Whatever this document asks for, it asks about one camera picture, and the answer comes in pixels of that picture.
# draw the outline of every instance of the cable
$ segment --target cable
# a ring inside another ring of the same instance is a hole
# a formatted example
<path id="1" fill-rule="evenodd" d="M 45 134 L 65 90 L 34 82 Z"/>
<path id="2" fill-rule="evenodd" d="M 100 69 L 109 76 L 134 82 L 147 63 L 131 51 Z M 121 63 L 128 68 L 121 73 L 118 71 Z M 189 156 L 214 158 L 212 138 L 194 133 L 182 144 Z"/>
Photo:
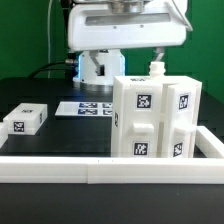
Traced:
<path id="1" fill-rule="evenodd" d="M 51 62 L 51 9 L 53 0 L 49 1 L 48 14 L 47 14 L 47 42 L 48 42 L 48 63 Z"/>
<path id="2" fill-rule="evenodd" d="M 40 68 L 37 69 L 36 71 L 30 73 L 30 74 L 28 75 L 28 78 L 29 78 L 29 79 L 32 79 L 32 78 L 35 77 L 35 75 L 36 75 L 37 73 L 41 72 L 42 70 L 44 70 L 44 69 L 46 69 L 46 68 L 49 68 L 49 67 L 51 67 L 51 66 L 53 66 L 53 65 L 60 65 L 60 64 L 63 64 L 63 65 L 64 65 L 64 64 L 65 64 L 65 61 L 55 61 L 55 62 L 48 63 L 48 64 L 46 64 L 46 65 L 40 67 Z"/>
<path id="3" fill-rule="evenodd" d="M 189 32 L 192 32 L 192 31 L 193 31 L 193 27 L 192 27 L 191 23 L 189 22 L 189 20 L 187 19 L 187 17 L 181 12 L 181 10 L 179 9 L 179 7 L 178 7 L 176 1 L 175 1 L 175 0 L 172 0 L 172 2 L 173 2 L 173 5 L 175 6 L 176 10 L 178 11 L 179 15 L 180 15 L 181 18 L 183 19 L 184 24 L 185 24 L 186 27 L 187 27 L 187 30 L 188 30 Z"/>

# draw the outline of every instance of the green wall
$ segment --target green wall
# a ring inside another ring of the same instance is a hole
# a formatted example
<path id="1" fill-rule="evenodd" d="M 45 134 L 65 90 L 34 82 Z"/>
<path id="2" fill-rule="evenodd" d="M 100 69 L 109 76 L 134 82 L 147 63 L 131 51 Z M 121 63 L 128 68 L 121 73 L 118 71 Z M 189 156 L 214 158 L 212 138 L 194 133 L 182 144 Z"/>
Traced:
<path id="1" fill-rule="evenodd" d="M 24 77 L 47 63 L 48 0 L 0 2 L 0 79 Z M 224 1 L 190 0 L 188 18 L 194 32 L 181 47 L 166 49 L 167 74 L 188 75 L 224 102 Z M 52 11 L 52 60 L 66 57 L 63 16 L 58 0 Z M 126 73 L 145 75 L 151 49 L 122 51 Z"/>

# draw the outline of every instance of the stacked blocks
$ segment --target stacked blocks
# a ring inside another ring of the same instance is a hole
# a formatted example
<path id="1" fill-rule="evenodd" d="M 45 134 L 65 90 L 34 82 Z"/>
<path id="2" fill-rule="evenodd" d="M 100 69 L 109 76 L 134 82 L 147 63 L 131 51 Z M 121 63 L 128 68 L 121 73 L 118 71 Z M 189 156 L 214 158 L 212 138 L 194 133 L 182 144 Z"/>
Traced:
<path id="1" fill-rule="evenodd" d="M 193 157 L 201 82 L 186 76 L 115 77 L 112 157 Z"/>

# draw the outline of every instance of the small white block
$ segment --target small white block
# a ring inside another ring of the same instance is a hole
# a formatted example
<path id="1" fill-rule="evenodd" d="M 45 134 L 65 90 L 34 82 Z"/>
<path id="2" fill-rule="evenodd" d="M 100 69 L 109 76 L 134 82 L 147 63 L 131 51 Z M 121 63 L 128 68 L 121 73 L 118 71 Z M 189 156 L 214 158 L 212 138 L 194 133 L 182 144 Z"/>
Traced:
<path id="1" fill-rule="evenodd" d="M 3 121 L 9 134 L 35 135 L 46 119 L 46 104 L 21 103 Z"/>
<path id="2" fill-rule="evenodd" d="M 0 148 L 3 146 L 3 144 L 8 139 L 8 130 L 7 125 L 4 123 L 0 123 Z"/>

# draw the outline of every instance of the tabletop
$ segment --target tabletop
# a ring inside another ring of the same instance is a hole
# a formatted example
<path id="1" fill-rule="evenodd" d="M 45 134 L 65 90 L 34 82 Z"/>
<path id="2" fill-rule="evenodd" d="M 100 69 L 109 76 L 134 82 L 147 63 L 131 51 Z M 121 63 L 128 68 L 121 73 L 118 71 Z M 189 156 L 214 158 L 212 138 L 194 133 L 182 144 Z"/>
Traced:
<path id="1" fill-rule="evenodd" d="M 0 81 L 0 120 L 20 103 L 48 104 L 35 136 L 9 136 L 0 155 L 110 156 L 111 118 L 55 117 L 60 101 L 111 102 L 61 79 Z M 224 139 L 222 103 L 202 93 L 198 123 Z M 224 186 L 0 184 L 0 223 L 223 223 Z"/>

